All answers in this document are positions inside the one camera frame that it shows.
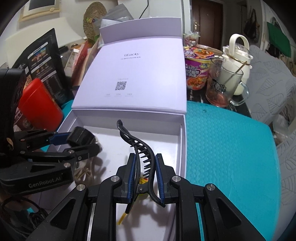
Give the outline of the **white striped hair claw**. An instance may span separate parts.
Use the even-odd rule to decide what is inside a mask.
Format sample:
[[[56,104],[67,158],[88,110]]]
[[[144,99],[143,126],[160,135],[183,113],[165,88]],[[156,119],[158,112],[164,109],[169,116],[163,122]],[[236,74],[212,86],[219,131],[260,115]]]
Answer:
[[[74,170],[74,182],[76,185],[97,185],[101,182],[102,161],[99,158],[87,159],[77,162]]]

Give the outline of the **yellow green lollipop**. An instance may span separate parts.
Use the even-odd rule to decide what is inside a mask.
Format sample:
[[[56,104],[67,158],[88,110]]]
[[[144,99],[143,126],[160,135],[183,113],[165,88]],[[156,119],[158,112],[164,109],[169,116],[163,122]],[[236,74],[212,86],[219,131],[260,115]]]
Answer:
[[[145,183],[148,182],[148,178],[144,178],[141,177],[139,180],[139,184],[143,185]],[[125,212],[122,214],[121,218],[118,220],[117,225],[121,225],[121,223],[123,222],[124,218],[130,213],[130,211],[132,210],[132,206],[134,204],[134,202],[136,201],[136,197],[134,197],[134,200],[132,200],[126,207]]]

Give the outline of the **black long hair claw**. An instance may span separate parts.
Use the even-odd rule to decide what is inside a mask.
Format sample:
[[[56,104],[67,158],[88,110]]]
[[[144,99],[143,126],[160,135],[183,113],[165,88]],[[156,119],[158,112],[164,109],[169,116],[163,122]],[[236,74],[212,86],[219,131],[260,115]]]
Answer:
[[[154,191],[154,178],[156,174],[156,156],[152,148],[141,139],[133,136],[123,125],[122,120],[117,121],[117,128],[121,138],[134,149],[132,165],[128,173],[127,198],[128,204],[140,194],[148,194],[152,201],[161,207],[165,204]],[[148,182],[140,185],[141,177],[148,178]]]

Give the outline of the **red cylindrical canister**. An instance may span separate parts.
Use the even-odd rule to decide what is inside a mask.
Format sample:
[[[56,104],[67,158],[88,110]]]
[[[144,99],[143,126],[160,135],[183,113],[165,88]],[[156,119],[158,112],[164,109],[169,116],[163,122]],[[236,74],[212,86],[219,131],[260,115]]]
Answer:
[[[61,108],[39,78],[24,89],[18,108],[36,129],[55,131],[63,120]]]

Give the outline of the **open lavender gift box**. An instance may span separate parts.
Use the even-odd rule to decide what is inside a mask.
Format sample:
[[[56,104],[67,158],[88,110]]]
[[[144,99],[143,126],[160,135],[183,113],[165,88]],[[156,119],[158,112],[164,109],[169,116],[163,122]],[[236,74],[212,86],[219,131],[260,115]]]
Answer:
[[[78,108],[186,110],[181,19],[145,18],[100,30],[104,45],[75,96]],[[161,207],[140,194],[121,225],[127,204],[116,205],[116,240],[174,240],[175,205]]]

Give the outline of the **teal bubble mailer mat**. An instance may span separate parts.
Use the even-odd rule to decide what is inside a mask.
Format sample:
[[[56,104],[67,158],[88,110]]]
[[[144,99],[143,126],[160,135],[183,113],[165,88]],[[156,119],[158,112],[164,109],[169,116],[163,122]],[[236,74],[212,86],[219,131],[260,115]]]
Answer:
[[[280,210],[280,167],[269,127],[232,111],[188,102],[169,109],[102,109],[73,106],[58,131],[90,130],[102,145],[93,159],[94,183],[115,175],[133,152],[121,139],[122,120],[166,165],[193,184],[216,185],[266,240],[272,240]]]

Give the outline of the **black snack pouch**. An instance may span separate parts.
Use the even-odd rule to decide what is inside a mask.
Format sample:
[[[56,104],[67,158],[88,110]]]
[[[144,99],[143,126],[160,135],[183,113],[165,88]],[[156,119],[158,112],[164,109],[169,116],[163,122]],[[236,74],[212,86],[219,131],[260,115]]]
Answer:
[[[54,28],[27,46],[12,68],[24,69],[27,78],[32,80],[40,79],[59,106],[74,99],[64,72]]]

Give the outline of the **near grey leaf cushion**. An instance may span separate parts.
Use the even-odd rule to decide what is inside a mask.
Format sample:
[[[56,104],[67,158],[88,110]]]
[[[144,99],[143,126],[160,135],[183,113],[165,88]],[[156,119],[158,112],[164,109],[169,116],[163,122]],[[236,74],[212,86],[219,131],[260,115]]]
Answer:
[[[277,230],[282,234],[295,214],[295,136],[277,146],[280,161],[281,201]]]

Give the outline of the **grey leaf cushion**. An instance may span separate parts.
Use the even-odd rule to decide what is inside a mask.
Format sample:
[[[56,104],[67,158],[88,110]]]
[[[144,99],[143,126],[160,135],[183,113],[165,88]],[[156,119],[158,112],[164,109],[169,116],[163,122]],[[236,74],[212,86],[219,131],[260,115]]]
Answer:
[[[253,59],[246,105],[254,120],[269,125],[295,94],[295,77],[283,61],[256,45],[251,45],[249,51]]]
[[[277,146],[280,161],[281,201],[277,230],[282,234],[295,214],[295,136]]]

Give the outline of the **woven straw fan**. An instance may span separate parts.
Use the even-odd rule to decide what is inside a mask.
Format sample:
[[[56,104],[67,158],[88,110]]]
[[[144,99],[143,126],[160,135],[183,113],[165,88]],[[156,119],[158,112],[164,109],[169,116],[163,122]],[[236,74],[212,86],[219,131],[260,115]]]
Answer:
[[[95,40],[93,23],[100,20],[106,14],[106,8],[99,1],[93,2],[88,6],[83,16],[83,30],[88,39]]]

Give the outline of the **glass mug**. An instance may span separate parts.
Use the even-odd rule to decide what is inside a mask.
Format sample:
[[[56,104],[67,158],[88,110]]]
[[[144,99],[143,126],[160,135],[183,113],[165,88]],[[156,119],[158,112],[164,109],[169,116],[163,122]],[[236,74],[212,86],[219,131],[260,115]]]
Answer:
[[[242,67],[226,61],[221,56],[213,58],[211,62],[206,88],[208,102],[219,108],[226,108],[229,104],[233,106],[244,104],[249,97],[249,88],[242,81]],[[235,101],[233,96],[238,86],[243,88],[242,99]]]

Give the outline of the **purple instant noodle cup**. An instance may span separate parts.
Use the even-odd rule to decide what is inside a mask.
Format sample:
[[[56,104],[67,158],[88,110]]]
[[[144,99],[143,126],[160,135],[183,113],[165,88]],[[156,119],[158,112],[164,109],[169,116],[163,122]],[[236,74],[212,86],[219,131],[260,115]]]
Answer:
[[[202,89],[208,79],[212,59],[222,56],[222,54],[222,51],[205,45],[184,47],[187,88],[190,90]]]

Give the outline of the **far grey leaf cushion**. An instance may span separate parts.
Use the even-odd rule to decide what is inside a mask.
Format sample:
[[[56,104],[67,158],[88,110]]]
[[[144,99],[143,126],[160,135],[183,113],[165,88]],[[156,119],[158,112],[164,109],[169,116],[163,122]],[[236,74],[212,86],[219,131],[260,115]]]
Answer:
[[[249,51],[253,59],[246,105],[254,120],[269,125],[295,94],[295,77],[283,61],[256,45],[251,45]]]

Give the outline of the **white mini fridge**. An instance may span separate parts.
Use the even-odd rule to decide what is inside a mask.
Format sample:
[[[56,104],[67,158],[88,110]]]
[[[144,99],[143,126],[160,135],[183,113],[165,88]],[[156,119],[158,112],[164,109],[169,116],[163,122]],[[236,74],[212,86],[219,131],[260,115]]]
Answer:
[[[181,18],[182,32],[185,32],[185,5],[184,1],[117,1],[124,4],[134,19],[149,17],[177,17]]]

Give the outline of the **cream white kettle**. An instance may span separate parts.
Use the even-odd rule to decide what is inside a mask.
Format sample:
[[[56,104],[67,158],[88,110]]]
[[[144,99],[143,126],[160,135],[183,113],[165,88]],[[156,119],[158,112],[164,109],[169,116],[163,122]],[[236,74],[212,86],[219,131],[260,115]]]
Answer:
[[[225,59],[225,67],[235,65],[238,69],[246,62],[241,69],[243,71],[241,81],[246,84],[250,75],[250,70],[252,69],[250,62],[253,59],[253,56],[250,54],[250,45],[247,38],[240,34],[233,34],[229,39],[229,44],[223,46],[222,57]]]

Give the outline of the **brown entrance door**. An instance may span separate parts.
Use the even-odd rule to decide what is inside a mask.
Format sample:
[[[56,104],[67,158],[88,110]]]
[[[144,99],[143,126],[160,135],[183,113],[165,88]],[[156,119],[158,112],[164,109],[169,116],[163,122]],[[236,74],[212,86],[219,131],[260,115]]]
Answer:
[[[223,4],[216,1],[191,1],[193,30],[199,32],[199,44],[222,47]]]

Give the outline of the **green tote bag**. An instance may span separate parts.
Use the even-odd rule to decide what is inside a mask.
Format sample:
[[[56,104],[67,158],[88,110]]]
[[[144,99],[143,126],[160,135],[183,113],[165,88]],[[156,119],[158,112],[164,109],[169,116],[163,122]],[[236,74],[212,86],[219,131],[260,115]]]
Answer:
[[[290,41],[287,36],[275,25],[267,22],[269,42],[274,45],[284,56],[291,57]]]

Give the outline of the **beige wall intercom panel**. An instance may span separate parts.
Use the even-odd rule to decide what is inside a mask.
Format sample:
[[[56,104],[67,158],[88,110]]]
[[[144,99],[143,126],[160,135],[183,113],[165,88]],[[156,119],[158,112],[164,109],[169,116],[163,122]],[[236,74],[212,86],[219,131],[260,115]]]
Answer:
[[[23,22],[60,11],[61,3],[59,0],[31,0],[21,8],[18,21]]]

